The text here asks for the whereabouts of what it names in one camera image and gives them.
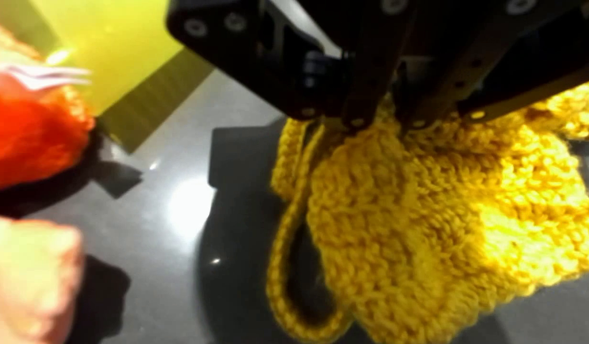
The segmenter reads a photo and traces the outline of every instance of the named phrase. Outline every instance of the orange bag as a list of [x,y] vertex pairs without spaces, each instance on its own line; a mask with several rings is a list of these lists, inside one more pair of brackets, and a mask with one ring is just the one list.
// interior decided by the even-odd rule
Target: orange bag
[[[40,55],[0,27],[0,63],[40,65]],[[0,69],[0,189],[74,166],[93,116],[71,86],[30,90]]]

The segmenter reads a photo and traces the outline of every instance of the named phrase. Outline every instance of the yellow yarn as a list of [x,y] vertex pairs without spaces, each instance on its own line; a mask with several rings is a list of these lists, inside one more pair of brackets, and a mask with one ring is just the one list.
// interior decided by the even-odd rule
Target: yellow yarn
[[[480,313],[589,271],[589,193],[570,139],[589,139],[589,84],[508,116],[399,132],[382,105],[355,136],[289,120],[271,187],[287,202],[266,292],[298,342],[359,323],[376,344],[449,342]],[[310,325],[287,298],[308,222],[334,313]]]

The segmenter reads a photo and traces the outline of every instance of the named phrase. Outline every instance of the yellow crochet fabric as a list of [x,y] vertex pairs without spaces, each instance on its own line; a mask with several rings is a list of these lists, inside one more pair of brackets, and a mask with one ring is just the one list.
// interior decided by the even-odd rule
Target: yellow crochet fabric
[[[346,137],[289,120],[271,187],[285,199],[266,292],[298,342],[352,321],[376,344],[449,342],[478,315],[589,271],[589,193],[566,139],[589,137],[589,84],[499,120],[399,132],[384,105]],[[310,325],[287,298],[308,222],[334,311]]]

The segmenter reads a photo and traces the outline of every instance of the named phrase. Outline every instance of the crochet strap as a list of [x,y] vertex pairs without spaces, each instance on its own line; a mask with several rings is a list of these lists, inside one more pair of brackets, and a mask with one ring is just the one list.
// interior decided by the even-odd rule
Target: crochet strap
[[[302,141],[294,139],[296,134],[298,137],[302,137],[302,128],[298,126],[285,126],[285,134],[283,137],[287,143],[296,143],[302,145]],[[275,233],[275,239],[271,243],[271,252],[269,252],[269,265],[267,265],[267,281],[266,281],[266,294],[269,300],[269,308],[277,319],[277,323],[281,325],[283,330],[287,330],[292,338],[298,338],[300,342],[313,342],[313,344],[321,344],[321,342],[334,342],[338,336],[342,336],[342,332],[346,332],[352,325],[350,313],[336,304],[336,308],[333,309],[333,313],[329,315],[329,319],[325,319],[325,323],[321,325],[310,325],[304,317],[304,313],[294,306],[294,302],[289,298],[287,292],[287,281],[289,281],[289,256],[290,256],[290,248],[292,248],[292,239],[296,235],[296,229],[302,227],[304,223],[304,216],[306,216],[306,202],[308,202],[308,195],[310,195],[310,172],[313,166],[313,160],[317,158],[317,155],[321,151],[325,151],[327,143],[327,128],[319,126],[319,130],[311,136],[308,147],[302,149],[302,155],[296,157],[279,157],[277,158],[277,166],[279,160],[298,160],[298,166],[289,166],[290,170],[290,178],[287,178],[292,185],[290,189],[290,197],[287,195],[287,210],[283,212],[281,220],[279,220],[279,227]]]

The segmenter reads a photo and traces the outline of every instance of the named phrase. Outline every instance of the black machine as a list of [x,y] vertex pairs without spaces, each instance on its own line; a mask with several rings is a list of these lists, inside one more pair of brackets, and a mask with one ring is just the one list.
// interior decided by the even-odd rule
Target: black machine
[[589,80],[589,0],[298,0],[340,48],[269,0],[172,0],[183,46],[292,118],[371,124],[392,93],[405,128],[489,120]]

